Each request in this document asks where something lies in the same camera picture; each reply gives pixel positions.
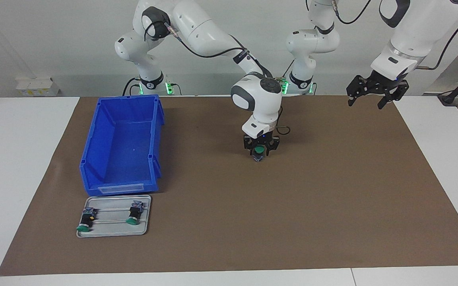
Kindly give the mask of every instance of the metal tray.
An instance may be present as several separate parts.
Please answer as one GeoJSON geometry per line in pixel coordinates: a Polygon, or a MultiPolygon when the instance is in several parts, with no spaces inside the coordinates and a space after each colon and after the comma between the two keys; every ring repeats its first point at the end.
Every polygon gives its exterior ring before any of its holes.
{"type": "Polygon", "coordinates": [[[107,237],[107,236],[130,236],[143,235],[147,230],[149,207],[151,197],[149,195],[126,195],[118,197],[89,197],[84,207],[98,209],[96,219],[89,232],[77,232],[77,237],[107,237]],[[132,226],[125,221],[130,212],[133,201],[142,201],[145,209],[139,219],[139,224],[132,226]]]}

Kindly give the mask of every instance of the white table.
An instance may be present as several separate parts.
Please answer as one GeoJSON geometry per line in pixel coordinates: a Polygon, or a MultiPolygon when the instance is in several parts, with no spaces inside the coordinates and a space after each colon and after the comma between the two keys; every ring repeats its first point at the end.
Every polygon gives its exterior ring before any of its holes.
{"type": "MultiPolygon", "coordinates": [[[[9,217],[0,218],[0,264],[77,102],[0,98],[0,206],[10,210],[9,217]]],[[[435,97],[405,97],[396,106],[458,212],[458,110],[435,97]]],[[[0,285],[13,286],[135,281],[151,286],[452,286],[458,285],[458,266],[0,277],[0,285]]]]}

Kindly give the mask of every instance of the green lid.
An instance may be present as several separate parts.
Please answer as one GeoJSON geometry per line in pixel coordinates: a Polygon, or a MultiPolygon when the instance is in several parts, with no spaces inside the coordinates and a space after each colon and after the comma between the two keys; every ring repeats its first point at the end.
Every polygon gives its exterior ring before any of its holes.
{"type": "Polygon", "coordinates": [[[78,226],[77,231],[78,232],[89,232],[89,228],[87,226],[78,226]]]}
{"type": "Polygon", "coordinates": [[[131,218],[129,217],[127,220],[126,220],[127,224],[131,224],[133,226],[136,226],[139,224],[139,221],[138,220],[135,220],[134,218],[131,218]]]}
{"type": "Polygon", "coordinates": [[[258,145],[254,148],[254,151],[258,154],[262,154],[262,152],[264,152],[264,146],[258,145]]]}

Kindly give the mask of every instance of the brown mat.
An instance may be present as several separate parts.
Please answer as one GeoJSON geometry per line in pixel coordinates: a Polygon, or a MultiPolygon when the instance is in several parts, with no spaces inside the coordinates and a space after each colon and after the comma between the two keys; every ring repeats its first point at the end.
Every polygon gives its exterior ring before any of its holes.
{"type": "Polygon", "coordinates": [[[242,149],[229,98],[165,98],[163,179],[143,236],[79,239],[82,98],[0,275],[458,265],[458,214],[394,105],[283,101],[271,157],[242,149]]]}

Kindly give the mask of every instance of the blue container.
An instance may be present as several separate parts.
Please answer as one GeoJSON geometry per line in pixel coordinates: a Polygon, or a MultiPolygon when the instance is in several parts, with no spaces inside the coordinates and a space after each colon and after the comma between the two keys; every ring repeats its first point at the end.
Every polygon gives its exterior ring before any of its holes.
{"type": "Polygon", "coordinates": [[[80,173],[91,197],[158,190],[158,96],[100,98],[87,136],[80,173]]]}

